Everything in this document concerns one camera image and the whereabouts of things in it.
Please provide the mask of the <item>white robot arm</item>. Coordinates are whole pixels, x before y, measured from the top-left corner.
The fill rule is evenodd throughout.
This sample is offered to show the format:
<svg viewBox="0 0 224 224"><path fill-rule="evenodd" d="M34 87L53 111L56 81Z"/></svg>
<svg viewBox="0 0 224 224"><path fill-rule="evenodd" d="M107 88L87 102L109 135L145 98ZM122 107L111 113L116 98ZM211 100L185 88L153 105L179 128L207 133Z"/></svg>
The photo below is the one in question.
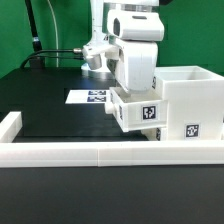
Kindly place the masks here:
<svg viewBox="0 0 224 224"><path fill-rule="evenodd" d="M106 66L127 92L152 85L164 25L160 0L90 0L92 38L82 53L91 70Z"/></svg>

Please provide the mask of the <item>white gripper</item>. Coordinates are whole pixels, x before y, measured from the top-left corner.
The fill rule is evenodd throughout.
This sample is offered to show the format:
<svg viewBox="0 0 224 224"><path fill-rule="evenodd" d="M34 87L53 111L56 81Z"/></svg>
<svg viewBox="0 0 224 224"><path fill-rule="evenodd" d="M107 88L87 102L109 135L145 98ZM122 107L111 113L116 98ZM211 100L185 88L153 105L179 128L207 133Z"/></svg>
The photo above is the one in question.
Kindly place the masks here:
<svg viewBox="0 0 224 224"><path fill-rule="evenodd" d="M164 25L156 12L109 10L108 41L83 47L89 67L102 67L101 55L118 83L128 93L147 92L157 63L157 42L164 37Z"/></svg>

